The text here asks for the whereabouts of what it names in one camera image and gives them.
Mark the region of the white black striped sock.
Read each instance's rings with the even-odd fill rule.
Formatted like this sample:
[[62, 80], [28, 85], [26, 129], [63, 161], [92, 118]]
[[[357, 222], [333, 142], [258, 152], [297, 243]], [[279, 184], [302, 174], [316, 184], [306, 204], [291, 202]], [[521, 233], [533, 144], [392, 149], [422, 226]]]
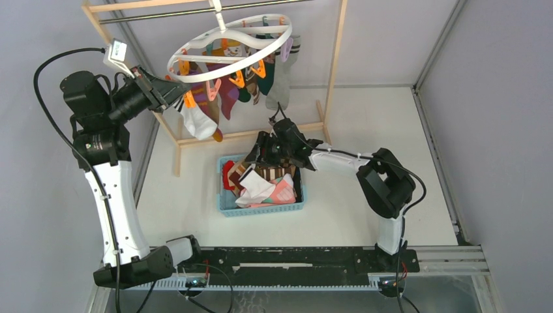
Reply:
[[202, 110], [202, 106], [197, 104], [193, 108], [185, 105], [185, 100], [180, 98], [172, 105], [182, 116], [183, 124], [188, 132], [198, 140], [204, 140], [211, 137], [217, 124]]

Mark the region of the purple striped sock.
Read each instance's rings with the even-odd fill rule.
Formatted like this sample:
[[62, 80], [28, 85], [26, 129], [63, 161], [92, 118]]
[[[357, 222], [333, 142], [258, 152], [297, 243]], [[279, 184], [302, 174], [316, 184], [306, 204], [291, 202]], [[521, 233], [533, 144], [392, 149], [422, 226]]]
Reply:
[[218, 127], [220, 114], [218, 98], [215, 98], [213, 101], [209, 100], [204, 83], [193, 84], [192, 95], [201, 111], [206, 114], [206, 116], [208, 116], [217, 126], [214, 133], [212, 134], [213, 139], [216, 142], [221, 142], [223, 140], [223, 133]]

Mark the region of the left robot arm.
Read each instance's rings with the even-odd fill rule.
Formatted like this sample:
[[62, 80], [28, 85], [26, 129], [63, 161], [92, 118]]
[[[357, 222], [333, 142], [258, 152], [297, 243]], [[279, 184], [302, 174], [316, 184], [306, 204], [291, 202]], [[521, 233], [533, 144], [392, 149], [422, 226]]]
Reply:
[[99, 77], [75, 72], [60, 84], [72, 110], [72, 151], [97, 205], [104, 240], [102, 267], [95, 284], [127, 289], [168, 278], [180, 264], [189, 272], [204, 262], [197, 239], [186, 235], [151, 247], [142, 232], [132, 191], [130, 133], [126, 123], [141, 112], [161, 112], [188, 91], [180, 82], [134, 67], [115, 91]]

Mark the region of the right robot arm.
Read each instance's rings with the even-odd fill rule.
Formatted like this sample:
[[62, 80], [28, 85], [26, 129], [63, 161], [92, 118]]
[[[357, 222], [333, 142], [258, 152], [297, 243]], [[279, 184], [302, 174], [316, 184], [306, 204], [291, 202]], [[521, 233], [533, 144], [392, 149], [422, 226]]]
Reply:
[[379, 217], [378, 265], [384, 271], [394, 271], [402, 264], [404, 215], [418, 178], [390, 150], [380, 148], [363, 155], [334, 149], [321, 140], [306, 138], [291, 119], [284, 118], [275, 121], [270, 132], [258, 132], [246, 160], [261, 166], [291, 164], [311, 171], [335, 170], [355, 176], [368, 206]]

